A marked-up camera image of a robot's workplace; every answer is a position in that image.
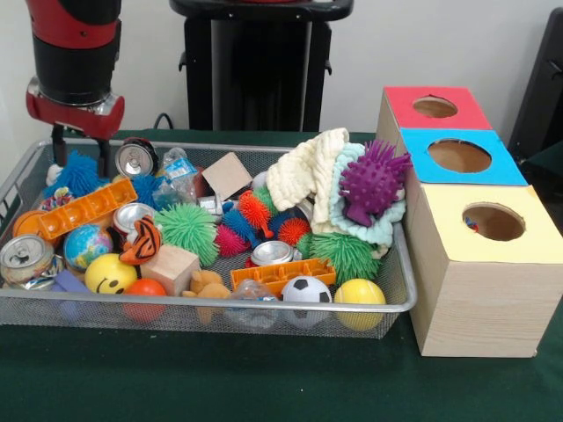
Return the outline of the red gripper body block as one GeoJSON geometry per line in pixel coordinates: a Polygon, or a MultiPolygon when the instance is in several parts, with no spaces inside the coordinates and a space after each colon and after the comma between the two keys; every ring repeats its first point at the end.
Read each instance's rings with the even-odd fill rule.
{"type": "Polygon", "coordinates": [[[44,96],[34,76],[26,90],[26,108],[32,118],[50,125],[71,127],[92,139],[111,139],[120,129],[125,98],[112,92],[93,105],[64,105],[44,96]]]}

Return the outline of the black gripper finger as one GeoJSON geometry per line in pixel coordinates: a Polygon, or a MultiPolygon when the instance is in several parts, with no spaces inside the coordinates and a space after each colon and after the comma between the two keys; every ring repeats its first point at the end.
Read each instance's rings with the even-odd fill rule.
{"type": "Polygon", "coordinates": [[[51,133],[53,156],[55,163],[60,167],[64,167],[67,163],[67,145],[63,139],[63,132],[64,126],[59,124],[53,125],[51,133]]]}
{"type": "Polygon", "coordinates": [[[96,139],[99,146],[98,175],[100,178],[108,178],[111,158],[111,145],[108,140],[96,139]]]}

